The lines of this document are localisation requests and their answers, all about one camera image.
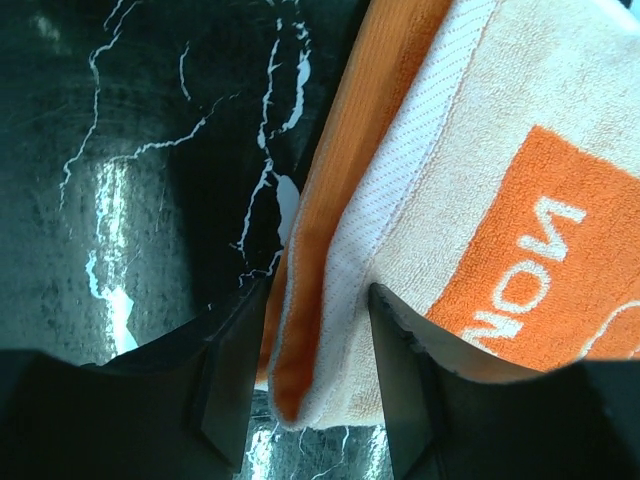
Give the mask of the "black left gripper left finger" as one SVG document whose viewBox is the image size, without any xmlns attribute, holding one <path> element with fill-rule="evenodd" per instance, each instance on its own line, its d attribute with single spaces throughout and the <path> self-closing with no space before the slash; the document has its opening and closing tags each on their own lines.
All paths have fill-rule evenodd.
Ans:
<svg viewBox="0 0 640 480">
<path fill-rule="evenodd" d="M 107 408 L 82 455 L 86 473 L 240 471 L 268 283 L 94 372 Z"/>
</svg>

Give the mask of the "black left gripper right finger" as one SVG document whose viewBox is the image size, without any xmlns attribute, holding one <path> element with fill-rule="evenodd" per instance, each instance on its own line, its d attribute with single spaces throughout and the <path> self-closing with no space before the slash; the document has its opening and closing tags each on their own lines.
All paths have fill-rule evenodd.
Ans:
<svg viewBox="0 0 640 480">
<path fill-rule="evenodd" d="M 371 285 L 368 309 L 395 478 L 549 477 L 548 434 L 525 411 L 535 371 L 434 325 L 384 285 Z"/>
</svg>

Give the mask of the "orange cartoon towel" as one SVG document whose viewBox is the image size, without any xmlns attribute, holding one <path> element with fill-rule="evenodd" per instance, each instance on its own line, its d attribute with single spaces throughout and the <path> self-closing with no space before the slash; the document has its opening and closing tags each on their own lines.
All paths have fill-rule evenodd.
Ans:
<svg viewBox="0 0 640 480">
<path fill-rule="evenodd" d="M 265 312 L 291 430 L 370 426 L 374 283 L 535 371 L 639 356 L 639 7 L 375 1 Z"/>
</svg>

